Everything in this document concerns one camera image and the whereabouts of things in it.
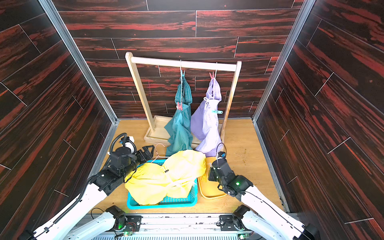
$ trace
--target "horizontal wooden bar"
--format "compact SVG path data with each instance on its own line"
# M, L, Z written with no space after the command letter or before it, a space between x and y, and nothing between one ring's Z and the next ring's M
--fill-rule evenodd
M159 65L167 67L179 68L195 68L195 69L206 69L206 70L218 70L218 71L236 71L236 64L227 63L205 63L205 62L192 62L192 61L180 61L180 60L166 60L157 58L141 58L132 57L133 63L147 64L147 65Z

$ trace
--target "metal base plate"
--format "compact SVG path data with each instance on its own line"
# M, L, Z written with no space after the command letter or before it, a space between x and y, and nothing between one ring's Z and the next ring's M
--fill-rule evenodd
M233 223L233 216L231 215L220 215L220 228L222 231L237 231Z

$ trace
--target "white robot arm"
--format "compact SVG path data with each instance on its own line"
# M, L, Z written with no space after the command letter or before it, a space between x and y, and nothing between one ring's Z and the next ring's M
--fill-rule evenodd
M123 211L112 206L96 219L71 231L85 214L123 183L126 172L131 172L153 157L153 146L143 147L144 152L139 150L134 155L132 153L136 147L131 151L123 146L112 152L114 143L122 136L126 137L126 134L119 135L112 142L107 163L97 175L87 180L79 196L34 233L25 232L19 240L89 240L109 229L119 231L127 227L126 231L129 231L134 227L127 225ZM218 156L212 163L209 180L218 181L220 190L248 206L241 205L232 214L235 228L252 230L267 240L319 239L315 227L310 224L304 226L269 201L248 179L235 175L227 163L226 153L219 152Z

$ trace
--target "yellow tray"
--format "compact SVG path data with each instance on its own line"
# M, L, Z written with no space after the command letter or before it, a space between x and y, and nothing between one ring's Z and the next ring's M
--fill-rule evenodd
M205 174L197 179L199 182L200 193L206 199L216 199L226 195L226 193L217 189L218 182L208 180L210 164L215 160L215 157L207 157L205 159L205 165L207 167L205 169Z

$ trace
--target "dark red wood wall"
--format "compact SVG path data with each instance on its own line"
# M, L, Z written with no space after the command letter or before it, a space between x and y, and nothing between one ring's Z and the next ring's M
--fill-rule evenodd
M384 239L384 5L317 0L257 123L322 239Z
M236 63L243 61L230 117L253 115L302 0L53 0L119 118L145 118L124 55ZM173 116L178 68L138 65L153 114ZM187 69L192 111L208 71ZM233 72L220 71L220 110Z
M111 122L37 0L0 3L0 239L75 198Z

